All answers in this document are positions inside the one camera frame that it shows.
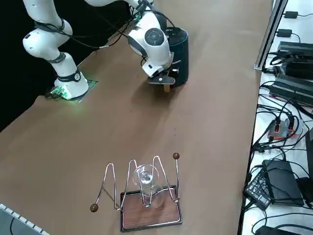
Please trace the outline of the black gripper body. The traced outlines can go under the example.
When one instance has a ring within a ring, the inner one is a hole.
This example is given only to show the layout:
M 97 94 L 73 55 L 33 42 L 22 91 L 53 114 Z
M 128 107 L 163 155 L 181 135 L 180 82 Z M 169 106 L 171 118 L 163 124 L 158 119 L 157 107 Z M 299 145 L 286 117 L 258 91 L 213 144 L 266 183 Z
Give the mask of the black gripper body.
M 175 57 L 175 53 L 171 53 L 171 64 L 167 69 L 167 75 L 177 75 L 179 73 L 179 65 L 181 63 L 181 59 Z

